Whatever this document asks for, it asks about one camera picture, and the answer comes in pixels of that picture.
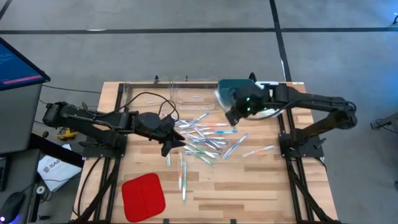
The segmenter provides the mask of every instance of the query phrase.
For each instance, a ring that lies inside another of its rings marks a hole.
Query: clear plastic container
[[[143,112],[158,112],[160,106],[166,100],[171,100],[171,81],[168,77],[160,77],[159,82],[154,84],[154,80],[142,81],[142,82],[125,82],[123,86],[123,94],[121,99],[121,107],[130,102],[128,108],[129,111],[140,111]],[[163,109],[166,110],[168,103],[164,103]]]
[[[172,80],[171,99],[178,110],[213,110],[218,104],[214,91],[218,88],[218,78],[186,79],[175,77]]]

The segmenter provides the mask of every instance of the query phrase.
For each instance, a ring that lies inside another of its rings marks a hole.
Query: black wire
[[[293,100],[293,101],[288,102],[285,106],[281,107],[281,109],[275,111],[274,113],[272,113],[272,114],[270,114],[270,115],[268,115],[268,116],[265,116],[265,117],[262,117],[262,118],[245,118],[245,119],[250,120],[250,121],[260,121],[260,120],[263,120],[263,119],[268,119],[268,118],[271,118],[271,117],[273,117],[273,116],[279,114],[281,111],[287,109],[287,108],[290,107],[292,104],[297,103],[297,102],[299,102],[299,101],[318,101],[318,102],[335,103],[335,104],[347,103],[347,104],[351,105],[351,106],[353,107],[353,109],[354,109],[354,112],[356,112],[356,105],[355,105],[353,102],[350,102],[350,101],[346,101],[346,102],[335,102],[335,101],[331,101],[331,100]]]
[[[282,110],[288,108],[290,105],[292,105],[292,104],[294,104],[294,103],[296,103],[296,102],[298,102],[298,101],[302,101],[302,100],[293,100],[293,101],[290,101],[290,102],[288,102],[285,106],[281,107],[281,109],[279,109],[279,110],[273,112],[272,114],[270,114],[270,115],[268,115],[268,116],[265,116],[265,117],[262,117],[262,118],[245,118],[245,119],[250,120],[250,121],[260,121],[260,120],[263,120],[263,119],[271,118],[271,117],[273,117],[273,116],[279,114]]]
[[[47,87],[47,88],[57,89],[57,90],[77,91],[77,92],[83,92],[83,93],[96,93],[96,94],[101,94],[101,92],[98,92],[98,91],[72,90],[72,89],[68,89],[68,88],[60,88],[60,87],[54,87],[54,86],[48,86],[48,85],[43,85],[43,86],[44,86],[44,87]]]
[[[157,115],[158,115],[158,116],[160,116],[160,112],[162,112],[162,107],[163,107],[163,105],[164,105],[166,102],[167,102],[167,101],[163,101],[163,103],[160,105],[159,112],[157,112]],[[172,101],[172,100],[169,100],[169,102],[171,102],[171,103],[174,104],[173,111],[170,113],[170,114],[172,114],[172,113],[174,113],[174,111],[176,111],[176,109],[175,109],[176,105],[175,105],[174,101]]]
[[[390,132],[392,132],[392,133],[398,134],[397,131],[391,130],[391,129],[386,128],[386,127],[384,127],[384,126],[381,126],[381,125],[379,124],[379,122],[378,122],[378,121],[381,121],[381,120],[382,120],[382,119],[377,119],[377,120],[375,120],[376,124],[377,124],[380,128],[384,128],[384,129],[387,130],[387,131],[390,131]]]
[[[81,186],[80,194],[79,194],[79,200],[78,200],[78,202],[77,202],[77,214],[78,214],[78,216],[80,216],[81,196],[83,195],[83,190],[84,190],[85,185],[86,185],[86,183],[87,183],[88,177],[90,176],[90,174],[91,174],[91,172],[93,171],[95,165],[97,165],[97,163],[98,163],[98,161],[100,161],[100,159],[101,159],[101,158],[99,157],[99,158],[94,162],[94,164],[91,166],[90,170],[89,170],[88,173],[87,173],[87,176],[86,176],[86,178],[85,178],[85,181],[83,182],[83,185]]]
[[[46,103],[46,102],[44,102],[44,101],[42,101],[41,99],[39,99],[39,101],[40,101],[41,103],[43,103],[43,104],[47,105],[47,103]]]
[[[328,168],[326,168],[326,164],[321,160],[321,158],[319,158],[319,157],[314,157],[316,160],[318,160],[324,167],[325,167],[325,170],[326,171],[328,171]]]
[[[173,108],[173,111],[175,111],[176,114],[177,114],[177,121],[180,119],[180,114],[178,113],[178,111],[177,111],[177,109],[175,108],[175,106],[174,106],[173,104],[171,104],[170,100],[166,99],[166,98],[165,98],[164,96],[162,96],[162,95],[159,95],[159,94],[156,94],[156,93],[151,93],[151,92],[142,92],[142,93],[139,93],[139,94],[136,95],[132,100],[130,100],[128,103],[126,103],[125,105],[121,106],[120,108],[118,108],[118,109],[116,109],[116,110],[114,110],[114,111],[111,111],[111,112],[109,112],[109,113],[105,113],[105,114],[93,114],[93,113],[91,113],[87,108],[84,108],[84,110],[85,110],[88,114],[92,115],[93,117],[97,117],[97,118],[104,117],[104,116],[113,114],[113,113],[115,113],[115,112],[118,112],[120,109],[123,109],[123,108],[129,106],[138,96],[141,96],[141,95],[143,95],[143,94],[150,94],[150,95],[158,96],[158,97],[162,98],[163,100],[165,100],[166,102],[168,102],[169,105]]]
[[[44,125],[44,126],[47,126],[47,125],[45,125],[44,123],[41,123],[40,121],[36,121],[36,120],[35,120],[35,123],[41,124],[41,125]]]
[[[57,139],[61,140],[61,141],[66,141],[66,139],[60,137],[60,135],[63,135],[63,131],[66,130],[66,127],[62,127],[61,130],[58,132],[57,134]]]
[[[75,211],[74,206],[72,206],[72,212],[73,212],[77,217],[79,217],[79,215],[78,215],[77,212]]]
[[[77,178],[77,177],[80,177],[80,175],[76,175],[76,176],[74,176],[74,177],[67,178],[67,179],[63,179],[63,180],[45,179],[45,180],[43,180],[43,181],[64,182],[64,181],[66,181],[66,180],[72,180],[72,179]],[[33,184],[29,184],[24,190],[21,190],[20,193],[23,193],[26,189],[28,189],[30,186],[35,185],[35,184],[36,184],[36,182],[34,182]]]
[[[52,199],[53,195],[54,195],[53,192],[48,192],[48,193],[45,194],[45,197],[40,196],[40,203],[49,202],[49,201]]]

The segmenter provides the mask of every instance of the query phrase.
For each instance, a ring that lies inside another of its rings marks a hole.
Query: wooden tabletop
[[[305,92],[303,83],[288,83],[288,85]],[[119,82],[104,83],[98,106],[99,111],[109,112],[114,109],[118,86]],[[135,88],[132,95],[135,96],[142,91],[158,93],[166,98],[170,98],[170,93],[173,93],[172,99],[177,103],[183,103],[177,104],[181,119],[193,120],[209,112],[210,115],[200,123],[227,123],[223,111],[214,103],[211,89],[170,91],[159,88]],[[156,96],[142,95],[132,103],[131,109],[139,110],[140,113],[157,112],[161,102],[163,100]],[[162,111],[168,113],[171,107],[165,105]],[[304,128],[313,123],[310,110],[294,108],[292,112],[297,128]],[[228,159],[215,160],[214,167],[194,156],[184,156],[187,162],[187,202],[185,205],[182,203],[182,194],[178,190],[177,175],[178,152],[183,149],[171,150],[171,166],[167,167],[166,159],[160,155],[161,146],[157,142],[150,142],[146,138],[130,134],[126,155],[121,160],[112,223],[128,223],[124,215],[122,184],[151,172],[156,173],[160,178],[166,209],[161,214],[145,220],[144,223],[160,223],[164,218],[169,218],[171,223],[229,223],[231,219],[237,219],[238,223],[295,223],[286,164],[278,147],[277,136],[280,133],[278,120],[276,118],[263,121],[241,119],[237,129],[236,134],[224,135],[229,141],[229,146],[246,133],[248,133],[248,138]],[[269,145],[275,145],[275,148],[247,158],[242,157],[242,154],[246,152]],[[95,160],[91,158],[85,162],[78,192]],[[99,161],[88,179],[82,197],[82,210],[90,204],[98,191],[103,161],[104,159]],[[312,158],[304,158],[303,163],[310,193],[327,215],[337,219],[325,168]],[[302,216],[306,219],[301,194],[299,194],[299,199]],[[108,196],[105,195],[101,218],[105,216],[107,201]]]

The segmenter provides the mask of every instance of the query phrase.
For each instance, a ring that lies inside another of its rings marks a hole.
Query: red silicone pad
[[[145,174],[122,185],[124,214],[129,222],[140,222],[166,208],[162,186],[156,174]]]

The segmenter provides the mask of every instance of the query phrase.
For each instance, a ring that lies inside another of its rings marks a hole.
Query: gray concrete floor
[[[398,2],[276,0],[282,28],[387,27]],[[273,27],[266,0],[13,0],[0,30]],[[284,81],[274,33],[2,35],[52,77],[52,86],[100,91],[105,81],[160,77]],[[358,125],[325,134],[326,165],[339,219],[396,223],[397,136],[369,123],[398,112],[397,32],[283,34],[293,81],[307,91],[343,96]],[[43,88],[46,102],[96,105],[99,95]],[[39,105],[36,120],[44,106]],[[313,112],[315,120],[325,114]],[[45,130],[41,126],[35,129]],[[70,218],[78,180],[40,206],[51,222]]]

